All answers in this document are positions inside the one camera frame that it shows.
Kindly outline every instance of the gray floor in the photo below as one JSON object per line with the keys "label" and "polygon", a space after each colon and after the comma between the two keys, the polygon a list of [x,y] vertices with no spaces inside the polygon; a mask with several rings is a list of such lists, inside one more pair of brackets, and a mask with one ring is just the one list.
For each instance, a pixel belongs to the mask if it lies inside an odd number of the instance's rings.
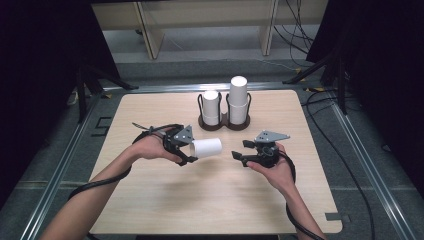
{"label": "gray floor", "polygon": [[[314,37],[318,26],[305,26],[310,37]],[[246,76],[251,90],[254,88],[294,89],[302,103],[311,96],[305,91],[308,87],[319,86],[319,76],[322,71],[308,77],[298,85],[283,85],[281,81],[290,79],[300,66],[290,57],[290,48],[278,35],[274,34],[270,56],[262,56],[257,29],[240,28],[204,28],[204,29],[172,29],[166,31],[166,37],[158,59],[148,58],[143,39],[134,31],[105,32],[105,37],[117,63],[121,77],[128,83],[140,86],[138,91],[184,91],[200,89],[202,84],[216,84],[225,88],[231,77]],[[305,63],[305,54],[292,50],[292,56],[298,63]],[[96,128],[100,118],[111,117],[118,107],[120,98],[127,92],[115,89],[115,85],[102,81],[111,94],[109,98],[96,99],[91,96],[88,102],[97,103],[92,109],[87,125],[71,156],[71,161],[61,179],[61,185],[48,206],[41,232],[58,209],[66,202],[67,195],[75,186],[86,182],[97,159],[104,136],[94,134],[103,132]],[[328,97],[321,93],[316,99]],[[405,221],[411,227],[416,239],[424,239],[421,225],[424,221],[424,201],[403,172],[396,159],[381,146],[384,140],[380,137],[373,124],[361,110],[354,97],[347,99],[348,118],[356,133],[364,144],[379,174],[394,196]],[[376,239],[402,239],[390,219],[387,208],[376,193],[357,154],[336,117],[333,101],[322,101],[310,105],[313,117],[345,158],[355,179],[365,193],[374,218]],[[346,165],[324,139],[313,123],[312,117],[304,107],[309,128],[314,138],[324,171],[326,173],[335,203],[343,219],[343,230],[330,234],[329,239],[370,239],[371,227],[369,213],[365,201],[349,175]],[[77,125],[78,107],[71,105],[64,111],[61,121],[55,126],[51,136],[46,139],[48,144],[40,149],[37,156],[28,167],[21,182],[0,212],[0,239],[20,239],[30,221],[32,212],[36,209],[47,184],[52,180],[55,169]],[[105,119],[102,125],[109,125],[111,119]],[[100,239],[135,239],[135,236],[99,236]],[[281,236],[281,239],[293,239],[291,236]]]}

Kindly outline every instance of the human hand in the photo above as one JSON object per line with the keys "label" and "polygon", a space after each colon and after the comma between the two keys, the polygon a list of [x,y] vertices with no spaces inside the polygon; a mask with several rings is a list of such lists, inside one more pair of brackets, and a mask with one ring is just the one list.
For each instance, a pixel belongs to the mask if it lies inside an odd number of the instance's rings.
{"label": "human hand", "polygon": [[177,155],[166,151],[163,147],[162,141],[162,136],[159,133],[153,133],[152,135],[146,136],[135,142],[130,146],[130,148],[136,152],[138,158],[166,158],[172,162],[180,163],[182,159]]}
{"label": "human hand", "polygon": [[[283,145],[276,143],[280,152],[284,155],[286,150]],[[286,193],[289,188],[294,187],[293,175],[286,159],[280,156],[278,163],[272,168],[266,168],[255,162],[247,162],[247,166],[256,172],[262,173],[268,182],[281,193]]]}

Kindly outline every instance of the wooden table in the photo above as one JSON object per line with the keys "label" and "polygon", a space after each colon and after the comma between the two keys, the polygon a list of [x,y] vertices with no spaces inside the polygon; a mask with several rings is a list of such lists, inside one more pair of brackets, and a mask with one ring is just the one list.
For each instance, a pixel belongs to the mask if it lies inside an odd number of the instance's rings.
{"label": "wooden table", "polygon": [[[200,93],[134,94],[122,98],[93,174],[97,174],[141,133],[131,123],[192,125],[195,139],[219,137],[222,154],[184,167],[165,159],[141,159],[121,181],[92,233],[116,234],[282,234],[295,229],[285,200],[259,173],[243,168],[231,151],[243,148],[262,130],[289,134],[279,141],[297,171],[297,186],[325,233],[341,231],[341,221],[327,221],[337,209],[298,97],[291,90],[251,91],[251,123],[242,131],[213,132],[197,123]],[[222,112],[227,111],[225,101]],[[182,150],[189,155],[189,147]]]}

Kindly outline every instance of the white cup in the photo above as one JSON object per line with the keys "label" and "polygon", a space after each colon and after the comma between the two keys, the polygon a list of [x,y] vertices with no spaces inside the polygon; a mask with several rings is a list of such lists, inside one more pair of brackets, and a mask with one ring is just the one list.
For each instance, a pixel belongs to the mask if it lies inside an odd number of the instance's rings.
{"label": "white cup", "polygon": [[247,103],[247,79],[236,76],[231,79],[228,102],[233,106],[243,106]]}
{"label": "white cup", "polygon": [[208,117],[205,114],[202,115],[203,122],[209,126],[215,126],[219,124],[219,117]]}
{"label": "white cup", "polygon": [[190,143],[190,154],[193,157],[204,158],[220,154],[222,144],[219,138],[193,140]]}
{"label": "white cup", "polygon": [[230,123],[232,124],[243,124],[246,122],[247,118],[247,107],[248,104],[244,104],[243,106],[234,106],[230,104]]}
{"label": "white cup", "polygon": [[202,95],[202,102],[203,102],[202,115],[209,118],[215,118],[219,116],[220,114],[218,112],[219,94],[217,91],[215,90],[205,91]]}

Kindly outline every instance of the floor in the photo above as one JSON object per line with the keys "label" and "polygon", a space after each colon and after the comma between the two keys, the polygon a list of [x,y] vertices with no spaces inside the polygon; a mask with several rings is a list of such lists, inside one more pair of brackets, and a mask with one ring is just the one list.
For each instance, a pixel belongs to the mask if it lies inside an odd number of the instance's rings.
{"label": "floor", "polygon": [[[304,26],[305,32],[311,38],[316,35],[318,28],[317,25]],[[291,31],[293,26],[287,26],[287,29]],[[278,30],[290,40],[290,34],[285,33],[280,27]],[[296,75],[296,70],[304,70],[311,63],[305,62],[306,55],[290,48],[275,31],[271,54],[263,56],[259,48],[257,31],[258,29],[253,27],[169,29],[165,32],[165,39],[156,60],[149,59],[143,38],[135,31],[108,31],[104,32],[104,35],[121,77],[131,84],[143,86],[138,90],[142,93],[158,90],[200,90],[202,84],[228,83],[232,74],[239,72],[251,74],[248,80],[252,79],[252,88],[292,88],[298,93],[300,101],[305,103],[313,94],[305,89],[317,85],[314,79],[319,79],[320,72],[306,79],[306,85],[283,86],[282,79],[276,79],[276,76],[293,77]],[[304,51],[308,50],[303,40],[294,40],[293,43],[297,46]],[[162,69],[158,70],[161,72],[152,70],[156,68]],[[207,76],[203,82],[198,71],[203,71],[202,77]],[[260,71],[264,74],[252,74],[252,72]],[[142,79],[145,76],[143,74],[147,74],[151,79]],[[161,76],[166,74],[169,74],[168,77],[161,79]],[[55,126],[51,137],[46,139],[45,148],[40,149],[0,212],[2,226],[0,239],[28,239],[27,236],[32,236],[29,239],[36,238],[66,202],[67,195],[90,177],[94,161],[104,141],[104,136],[97,136],[104,131],[98,128],[99,121],[102,119],[101,123],[106,126],[110,124],[119,99],[125,94],[125,91],[119,90],[107,81],[103,84],[113,96],[101,98],[87,96],[87,101],[94,106],[90,111],[87,126],[77,124],[77,104],[72,105],[74,98],[70,97],[69,108],[63,114],[60,123]],[[316,95],[316,99],[328,97],[331,97],[331,93]],[[387,187],[388,197],[393,199],[384,199],[387,195],[379,194],[374,180],[366,171],[364,162],[358,161],[358,150],[352,147],[351,139],[346,137],[346,129],[340,120],[341,118],[343,120],[343,117],[339,116],[336,104],[333,101],[323,100],[318,104],[311,104],[310,112],[305,107],[305,116],[344,226],[341,233],[328,237],[330,239],[370,239],[371,232],[374,230],[375,239],[424,239],[423,199],[396,159],[381,147],[384,145],[384,140],[368,120],[366,113],[361,110],[354,96],[349,96],[347,104],[349,113],[347,120],[354,127],[361,144],[365,146],[366,153],[377,169],[378,177],[384,180],[383,186]],[[319,129],[323,130],[331,140],[330,142],[325,139],[317,126],[320,126]],[[79,128],[82,133],[81,136],[77,136],[79,137],[76,143],[77,149],[71,151],[67,146],[75,139],[73,134]],[[341,160],[333,150],[333,146],[339,149],[346,161]],[[54,177],[58,176],[59,167],[63,167],[65,171],[62,175],[59,174],[61,178],[58,185],[52,186],[52,182],[57,180]],[[50,192],[51,202],[40,206],[40,199],[45,197],[43,194],[49,187],[53,189]],[[386,206],[387,202],[394,203],[394,206]],[[40,207],[45,209],[40,211],[41,214],[34,215]],[[391,213],[393,208],[399,208],[400,214]],[[370,212],[374,218],[374,226],[370,225]],[[35,233],[28,234],[26,230],[28,224],[34,222],[33,218],[37,217],[40,223],[34,225]],[[400,228],[406,229],[407,233],[402,234]],[[112,235],[100,236],[100,238],[135,239],[135,236]],[[290,235],[282,235],[280,239],[294,238]]]}

